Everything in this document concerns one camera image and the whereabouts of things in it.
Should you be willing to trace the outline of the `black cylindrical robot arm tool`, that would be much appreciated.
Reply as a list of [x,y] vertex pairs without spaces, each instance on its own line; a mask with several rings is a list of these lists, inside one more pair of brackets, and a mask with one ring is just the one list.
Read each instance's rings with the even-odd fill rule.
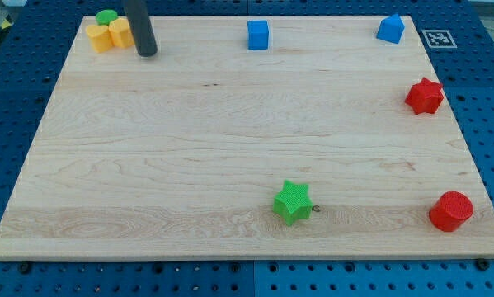
[[122,6],[129,22],[137,53],[151,57],[158,52],[148,6],[145,0],[122,0]]

